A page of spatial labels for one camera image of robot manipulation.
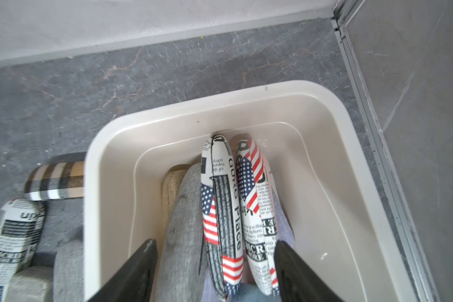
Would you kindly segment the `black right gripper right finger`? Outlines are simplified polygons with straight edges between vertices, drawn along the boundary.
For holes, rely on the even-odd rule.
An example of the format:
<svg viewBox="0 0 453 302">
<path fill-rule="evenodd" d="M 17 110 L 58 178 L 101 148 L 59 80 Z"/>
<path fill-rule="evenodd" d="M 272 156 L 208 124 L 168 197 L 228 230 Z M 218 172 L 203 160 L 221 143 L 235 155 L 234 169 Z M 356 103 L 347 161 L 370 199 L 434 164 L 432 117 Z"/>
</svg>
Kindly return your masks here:
<svg viewBox="0 0 453 302">
<path fill-rule="evenodd" d="M 342 302 L 287 242 L 277 241 L 274 263 L 283 301 Z"/>
</svg>

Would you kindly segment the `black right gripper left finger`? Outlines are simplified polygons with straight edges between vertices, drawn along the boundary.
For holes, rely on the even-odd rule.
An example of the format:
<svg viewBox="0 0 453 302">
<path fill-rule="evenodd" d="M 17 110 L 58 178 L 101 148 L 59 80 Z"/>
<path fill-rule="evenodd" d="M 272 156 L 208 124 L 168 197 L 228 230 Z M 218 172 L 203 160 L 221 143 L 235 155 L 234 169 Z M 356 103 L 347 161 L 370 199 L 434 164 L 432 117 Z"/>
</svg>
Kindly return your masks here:
<svg viewBox="0 0 453 302">
<path fill-rule="evenodd" d="M 89 300 L 93 302 L 149 301 L 157 260 L 157 242 L 154 239 L 148 239 Z"/>
</svg>

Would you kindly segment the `purple case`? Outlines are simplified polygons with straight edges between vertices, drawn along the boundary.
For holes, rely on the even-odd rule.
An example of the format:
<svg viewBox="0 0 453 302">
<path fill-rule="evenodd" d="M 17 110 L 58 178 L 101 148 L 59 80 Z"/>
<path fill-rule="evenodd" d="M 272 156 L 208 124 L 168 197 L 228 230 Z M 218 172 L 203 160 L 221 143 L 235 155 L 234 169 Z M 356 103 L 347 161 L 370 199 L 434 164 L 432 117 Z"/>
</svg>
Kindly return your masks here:
<svg viewBox="0 0 453 302">
<path fill-rule="evenodd" d="M 294 234 L 288 222 L 288 219 L 283 211 L 281 203 L 276 193 L 273 193 L 274 206 L 276 212 L 276 220 L 278 223 L 279 240 L 286 242 L 292 249 L 294 249 Z"/>
</svg>

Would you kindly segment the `beige plastic storage bin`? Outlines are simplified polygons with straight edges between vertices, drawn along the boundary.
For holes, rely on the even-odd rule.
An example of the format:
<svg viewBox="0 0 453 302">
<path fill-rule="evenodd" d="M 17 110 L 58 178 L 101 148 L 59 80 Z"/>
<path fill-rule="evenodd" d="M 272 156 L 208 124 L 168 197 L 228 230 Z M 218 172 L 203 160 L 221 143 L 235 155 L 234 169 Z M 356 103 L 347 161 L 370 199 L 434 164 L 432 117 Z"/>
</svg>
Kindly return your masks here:
<svg viewBox="0 0 453 302">
<path fill-rule="evenodd" d="M 345 301 L 415 301 L 351 118 L 309 81 L 241 89 L 119 117 L 86 154 L 84 297 L 147 240 L 163 246 L 162 183 L 200 161 L 206 140 L 255 139 L 297 254 Z"/>
</svg>

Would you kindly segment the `newspaper flag case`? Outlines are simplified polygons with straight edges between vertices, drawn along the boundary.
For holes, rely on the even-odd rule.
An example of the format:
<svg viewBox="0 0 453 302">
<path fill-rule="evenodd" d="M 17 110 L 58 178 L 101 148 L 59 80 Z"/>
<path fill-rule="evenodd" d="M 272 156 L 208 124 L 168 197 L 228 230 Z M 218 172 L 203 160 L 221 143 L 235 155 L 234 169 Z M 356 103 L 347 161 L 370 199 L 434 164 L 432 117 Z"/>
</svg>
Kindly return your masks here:
<svg viewBox="0 0 453 302">
<path fill-rule="evenodd" d="M 261 293 L 278 296 L 274 251 L 279 233 L 273 190 L 264 157 L 253 138 L 238 141 L 235 163 L 244 247 L 250 271 Z"/>
<path fill-rule="evenodd" d="M 220 301 L 237 294 L 244 248 L 234 155 L 222 135 L 209 138 L 201 153 L 201 203 L 211 282 Z"/>
</svg>

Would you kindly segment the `stone grey case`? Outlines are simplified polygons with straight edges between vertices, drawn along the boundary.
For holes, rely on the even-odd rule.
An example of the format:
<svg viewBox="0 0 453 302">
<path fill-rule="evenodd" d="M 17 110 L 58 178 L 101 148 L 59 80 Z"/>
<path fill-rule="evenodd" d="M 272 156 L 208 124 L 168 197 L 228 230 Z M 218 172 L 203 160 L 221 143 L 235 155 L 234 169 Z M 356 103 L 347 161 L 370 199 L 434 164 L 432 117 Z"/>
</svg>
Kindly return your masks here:
<svg viewBox="0 0 453 302">
<path fill-rule="evenodd" d="M 5 301 L 53 301 L 53 269 L 34 266 L 16 273 Z"/>
</svg>

